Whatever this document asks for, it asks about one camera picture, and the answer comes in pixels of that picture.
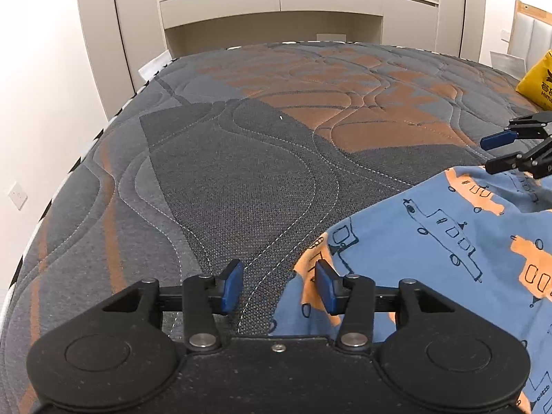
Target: metal screw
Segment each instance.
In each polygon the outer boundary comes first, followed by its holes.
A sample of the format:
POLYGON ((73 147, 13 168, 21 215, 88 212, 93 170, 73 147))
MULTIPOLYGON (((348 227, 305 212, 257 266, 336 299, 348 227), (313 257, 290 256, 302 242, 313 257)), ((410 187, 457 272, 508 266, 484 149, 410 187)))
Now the metal screw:
POLYGON ((368 338, 362 333, 345 333, 341 336, 341 343, 347 347, 362 347, 367 342, 368 338))
POLYGON ((190 344, 194 347, 211 347, 216 343, 216 337, 210 333, 196 333, 190 336, 190 344))
POLYGON ((273 352, 282 353, 282 352, 285 352, 285 345, 283 345, 283 344, 274 344, 271 347, 271 349, 272 349, 273 352))

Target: orange pattern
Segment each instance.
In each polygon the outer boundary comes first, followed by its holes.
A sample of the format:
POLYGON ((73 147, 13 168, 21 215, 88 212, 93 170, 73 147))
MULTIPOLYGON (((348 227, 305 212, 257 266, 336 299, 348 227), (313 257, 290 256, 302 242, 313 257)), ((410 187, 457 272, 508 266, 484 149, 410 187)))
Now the orange pattern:
MULTIPOLYGON (((322 233, 311 246, 303 253, 294 266, 294 270, 303 278, 303 295, 301 304, 310 304, 312 308, 326 311, 322 299, 316 291, 314 284, 314 266, 318 260, 326 260, 333 268, 332 256, 329 253, 328 234, 322 233)), ((328 315, 332 325, 339 325, 341 319, 339 316, 328 315)))
POLYGON ((525 257, 520 283, 536 298, 552 301, 552 256, 535 243, 516 236, 510 250, 525 257))
POLYGON ((445 176, 449 185, 474 207, 481 208, 497 216, 504 212, 504 205, 492 200, 494 193, 488 191, 487 188, 477 185, 468 174, 456 176, 456 171, 453 168, 449 168, 445 170, 445 176))

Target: mattress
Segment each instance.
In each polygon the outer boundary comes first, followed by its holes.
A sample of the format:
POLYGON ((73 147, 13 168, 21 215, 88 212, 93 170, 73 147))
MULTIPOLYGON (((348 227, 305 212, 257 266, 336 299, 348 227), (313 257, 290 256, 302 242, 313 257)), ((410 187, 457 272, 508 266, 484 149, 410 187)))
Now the mattress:
MULTIPOLYGON (((111 120, 41 220, 0 339, 0 411, 38 407, 25 357, 40 335, 145 277, 178 285, 239 258, 244 291, 220 326, 274 334, 305 250, 367 207, 492 157, 481 137, 536 111, 516 84, 479 63, 360 43, 170 63, 111 120)), ((177 313, 163 330, 181 337, 177 313)))

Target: bed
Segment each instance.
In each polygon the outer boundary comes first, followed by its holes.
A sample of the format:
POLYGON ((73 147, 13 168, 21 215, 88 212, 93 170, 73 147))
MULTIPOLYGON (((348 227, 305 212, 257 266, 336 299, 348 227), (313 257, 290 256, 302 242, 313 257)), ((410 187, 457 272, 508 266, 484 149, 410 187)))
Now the bed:
MULTIPOLYGON (((445 169, 481 166, 492 157, 481 137, 536 111, 516 84, 479 63, 360 43, 247 46, 170 63, 111 120, 41 221, 0 339, 0 411, 38 406, 25 357, 41 334, 145 277, 178 285, 239 258, 244 292, 224 328, 318 331, 327 319, 314 319, 316 306, 301 301, 310 320, 298 327, 279 303, 305 279, 304 252, 336 229, 354 239, 351 217, 393 196, 404 211, 402 193, 445 169)), ((374 219, 382 230, 385 215, 374 219)), ((181 336, 176 313, 163 330, 181 336)))

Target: yellow bag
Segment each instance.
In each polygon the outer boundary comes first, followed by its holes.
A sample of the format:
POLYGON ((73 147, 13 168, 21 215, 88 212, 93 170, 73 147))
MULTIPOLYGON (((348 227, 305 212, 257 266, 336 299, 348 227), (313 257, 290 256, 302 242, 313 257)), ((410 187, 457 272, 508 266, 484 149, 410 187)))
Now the yellow bag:
POLYGON ((545 110, 552 110, 552 49, 527 72, 515 90, 545 110))

